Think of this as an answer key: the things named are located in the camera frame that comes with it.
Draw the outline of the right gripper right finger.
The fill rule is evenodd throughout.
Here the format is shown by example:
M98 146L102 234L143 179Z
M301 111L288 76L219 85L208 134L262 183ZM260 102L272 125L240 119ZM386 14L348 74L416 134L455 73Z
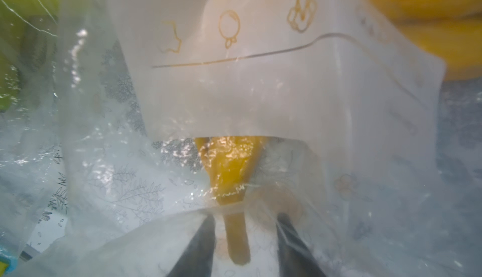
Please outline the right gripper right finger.
M276 230L280 276L326 277L286 213L277 215Z

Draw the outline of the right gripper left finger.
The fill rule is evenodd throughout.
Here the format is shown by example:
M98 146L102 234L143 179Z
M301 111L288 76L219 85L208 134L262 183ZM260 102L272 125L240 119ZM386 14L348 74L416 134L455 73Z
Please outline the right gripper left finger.
M211 277L215 247L215 219L208 215L167 276Z

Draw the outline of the clear zip-top bag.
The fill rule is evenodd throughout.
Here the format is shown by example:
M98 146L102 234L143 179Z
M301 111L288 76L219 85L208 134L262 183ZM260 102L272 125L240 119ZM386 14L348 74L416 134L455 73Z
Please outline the clear zip-top bag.
M434 249L431 230L475 218L456 205L480 147L438 148L449 65L401 30L447 19L377 3L61 0L1 111L5 274L167 276L212 215L211 276L280 276L286 213L326 276L480 276L481 253ZM197 149L215 137L261 147L237 202ZM438 152L473 179L449 185ZM245 264L227 242L241 215Z

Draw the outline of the banana bunch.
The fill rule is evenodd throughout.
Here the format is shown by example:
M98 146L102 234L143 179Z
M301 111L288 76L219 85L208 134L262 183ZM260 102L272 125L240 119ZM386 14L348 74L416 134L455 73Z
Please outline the banana bunch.
M448 83L442 87L442 104L445 111L439 120L440 134L438 148L448 144L450 135L458 134L459 145L474 152L480 162L478 170L481 177L481 0L374 0L380 9L395 20L447 19L439 22L421 22L418 25L405 25L401 30L419 47L442 56L448 62ZM261 147L248 144L246 156L235 155L244 148L241 142L250 141L248 137L215 137L208 147L209 139L196 138L195 143L200 153L213 189L217 194L234 193L234 201L242 200L241 185L245 185L256 166ZM475 175L469 172L466 164L458 157L445 152L436 157L441 178L448 184L461 187L468 184ZM437 225L432 231L440 231L440 237L434 243L434 249L449 248L449 244L469 254L481 253L481 185L464 185L468 197L460 199L456 205L459 216L468 218L468 222L445 224L449 229ZM227 242L234 248L235 260L240 264L249 260L247 243L241 243L235 235L246 235L244 217L228 218Z
M38 68L25 54L35 47L30 34L56 36L61 0L1 0L1 111L17 104Z

